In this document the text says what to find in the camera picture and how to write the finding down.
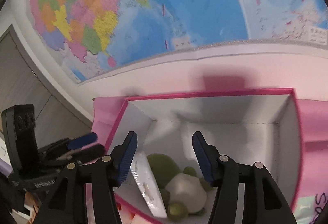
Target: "white card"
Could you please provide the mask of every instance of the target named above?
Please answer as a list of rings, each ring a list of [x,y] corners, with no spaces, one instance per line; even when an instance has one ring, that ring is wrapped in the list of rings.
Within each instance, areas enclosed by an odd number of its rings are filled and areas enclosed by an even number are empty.
[[[167,218],[161,193],[144,153],[135,153],[130,170],[153,216]]]

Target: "pink box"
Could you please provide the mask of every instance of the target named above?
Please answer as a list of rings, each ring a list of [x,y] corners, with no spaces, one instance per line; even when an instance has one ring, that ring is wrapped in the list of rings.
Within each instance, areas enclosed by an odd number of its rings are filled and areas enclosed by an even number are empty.
[[[302,173],[303,137],[293,89],[197,92],[139,97],[99,97],[92,131],[110,154],[129,131],[138,135],[137,151],[167,154],[180,168],[201,171],[191,145],[201,131],[209,144],[238,163],[262,162],[278,183],[291,208],[296,204]],[[151,223],[153,218],[133,177],[115,188],[118,202]],[[207,223],[215,191],[208,195],[207,213],[182,223]],[[242,220],[243,186],[239,188],[236,223]]]

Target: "map of china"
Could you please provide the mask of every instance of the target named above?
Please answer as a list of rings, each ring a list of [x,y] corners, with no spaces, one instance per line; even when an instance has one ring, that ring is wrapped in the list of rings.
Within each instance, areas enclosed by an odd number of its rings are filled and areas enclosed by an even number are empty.
[[[119,0],[29,0],[35,29],[53,50],[67,43],[73,55],[87,63],[87,51],[108,56],[108,65],[116,62],[106,52],[118,23]]]

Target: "metal rivet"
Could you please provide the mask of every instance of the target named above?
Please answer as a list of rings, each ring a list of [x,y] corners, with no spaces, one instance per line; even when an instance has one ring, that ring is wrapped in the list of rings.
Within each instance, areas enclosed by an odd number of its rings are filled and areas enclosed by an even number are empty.
[[[101,160],[104,161],[104,162],[108,162],[112,159],[112,157],[110,155],[104,155]]]
[[[257,167],[258,169],[262,169],[264,165],[261,162],[256,162],[255,167]]]
[[[69,170],[72,170],[72,169],[75,168],[75,164],[74,164],[74,163],[70,163],[70,164],[67,165],[67,168],[68,168]]]
[[[226,155],[221,155],[220,160],[223,162],[227,162],[229,160],[229,158]]]

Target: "wall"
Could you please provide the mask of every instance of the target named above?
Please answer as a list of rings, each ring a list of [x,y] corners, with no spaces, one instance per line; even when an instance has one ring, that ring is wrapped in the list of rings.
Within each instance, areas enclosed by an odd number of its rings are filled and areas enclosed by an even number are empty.
[[[299,98],[328,100],[325,81],[328,52],[323,49],[287,44],[217,47],[199,51],[190,60],[134,70],[132,65],[130,71],[76,85],[35,33],[26,16],[26,0],[8,0],[1,10],[0,34],[11,24],[40,71],[90,120],[95,97],[211,90],[218,85],[222,88],[295,87]]]

